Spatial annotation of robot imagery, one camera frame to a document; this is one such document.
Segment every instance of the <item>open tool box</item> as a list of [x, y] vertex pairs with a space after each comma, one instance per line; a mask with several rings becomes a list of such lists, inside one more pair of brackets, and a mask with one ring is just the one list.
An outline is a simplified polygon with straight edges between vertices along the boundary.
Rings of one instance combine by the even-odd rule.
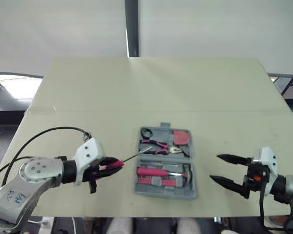
[[138, 150], [152, 146], [141, 153], [135, 165], [134, 193], [169, 198], [197, 197], [191, 132], [170, 128], [142, 127]]

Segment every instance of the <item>black cable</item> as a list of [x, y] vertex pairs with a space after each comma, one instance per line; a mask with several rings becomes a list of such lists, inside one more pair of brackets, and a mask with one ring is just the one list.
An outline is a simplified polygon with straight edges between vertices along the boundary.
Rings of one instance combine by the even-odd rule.
[[[26, 158], [32, 158], [31, 156], [25, 156], [25, 157], [19, 157], [15, 161], [21, 160], [21, 159], [26, 159]], [[5, 164], [3, 167], [0, 168], [0, 173], [7, 168], [10, 165], [10, 163]]]
[[291, 209], [291, 211], [290, 211], [290, 215], [289, 215], [287, 221], [284, 223], [284, 226], [283, 226], [283, 228], [286, 230], [287, 233], [289, 232], [288, 224], [289, 224], [289, 223], [291, 222], [291, 220], [293, 219], [293, 204], [290, 202], [289, 205], [290, 205], [290, 209]]
[[77, 130], [77, 131], [80, 131], [84, 134], [84, 140], [85, 139], [88, 139], [88, 138], [91, 138], [91, 134], [90, 133], [87, 133], [86, 131], [84, 131], [83, 129], [80, 129], [80, 128], [75, 128], [75, 127], [56, 127], [56, 128], [50, 128], [50, 129], [47, 129], [47, 130], [44, 130], [42, 131], [41, 133], [38, 133], [37, 135], [33, 136], [32, 138], [30, 138], [21, 148], [20, 150], [16, 153], [16, 155], [14, 156], [14, 158], [11, 160], [9, 166], [8, 166], [8, 169], [6, 170], [6, 173], [4, 175], [4, 178], [3, 178], [3, 181], [2, 181], [2, 186], [6, 185], [6, 181], [8, 179], [8, 176], [9, 176], [9, 173], [11, 171], [11, 168], [14, 164], [14, 162], [16, 161], [17, 157], [21, 154], [21, 152], [23, 151], [23, 149], [30, 143], [32, 142], [34, 139], [36, 139], [37, 137], [41, 136], [42, 134], [44, 133], [47, 133], [47, 132], [51, 132], [51, 131], [54, 131], [54, 130], [58, 130], [58, 129], [72, 129], [72, 130]]
[[290, 215], [287, 219], [287, 221], [285, 222], [283, 228], [269, 228], [266, 227], [264, 224], [264, 195], [265, 195], [265, 189], [266, 189], [266, 181], [263, 181], [262, 184], [262, 188], [260, 190], [260, 197], [259, 197], [259, 210], [260, 210], [260, 223], [262, 225], [262, 227], [266, 230], [272, 230], [272, 231], [283, 231], [283, 232], [293, 232], [292, 228], [288, 228], [288, 224], [291, 222], [291, 220], [293, 219], [293, 204], [290, 203]]

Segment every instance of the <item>white table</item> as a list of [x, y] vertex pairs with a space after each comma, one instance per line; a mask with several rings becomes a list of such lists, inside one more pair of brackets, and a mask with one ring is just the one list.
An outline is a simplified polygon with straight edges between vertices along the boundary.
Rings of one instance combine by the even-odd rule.
[[[44, 193], [34, 215], [48, 216], [251, 216], [259, 193], [249, 200], [224, 189], [209, 175], [242, 183], [246, 167], [219, 153], [252, 157], [272, 147], [278, 172], [293, 174], [293, 114], [261, 64], [252, 58], [58, 58], [55, 59], [1, 165], [34, 134], [55, 126], [90, 131], [108, 156], [135, 151], [141, 126], [170, 122], [193, 136], [198, 198], [178, 200], [135, 195], [134, 160], [115, 176], [88, 184], [61, 185]], [[22, 156], [72, 157], [82, 134], [70, 130], [39, 137]], [[15, 166], [10, 179], [17, 173]], [[267, 215], [288, 207], [265, 200]]]

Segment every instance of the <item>pliers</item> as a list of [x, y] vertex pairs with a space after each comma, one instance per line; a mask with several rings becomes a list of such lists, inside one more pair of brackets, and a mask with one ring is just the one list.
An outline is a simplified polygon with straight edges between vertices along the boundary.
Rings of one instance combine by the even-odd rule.
[[161, 147], [159, 150], [155, 151], [145, 151], [144, 154], [150, 154], [150, 155], [168, 155], [171, 154], [177, 154], [182, 153], [182, 150], [176, 146], [169, 146], [167, 143], [159, 142], [155, 140], [140, 140], [141, 144], [151, 144], [151, 145], [157, 145]]

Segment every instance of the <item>pink pliers handle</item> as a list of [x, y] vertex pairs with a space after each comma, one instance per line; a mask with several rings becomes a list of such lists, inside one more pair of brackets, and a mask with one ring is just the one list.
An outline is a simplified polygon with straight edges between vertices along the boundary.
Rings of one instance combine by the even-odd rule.
[[163, 142], [159, 142], [159, 141], [155, 141], [155, 140], [140, 140], [141, 144], [151, 144], [151, 145], [157, 145], [162, 147], [162, 149], [160, 150], [156, 150], [156, 151], [145, 151], [144, 154], [151, 154], [151, 155], [168, 155], [169, 151], [168, 151], [168, 144], [167, 143], [163, 143]]

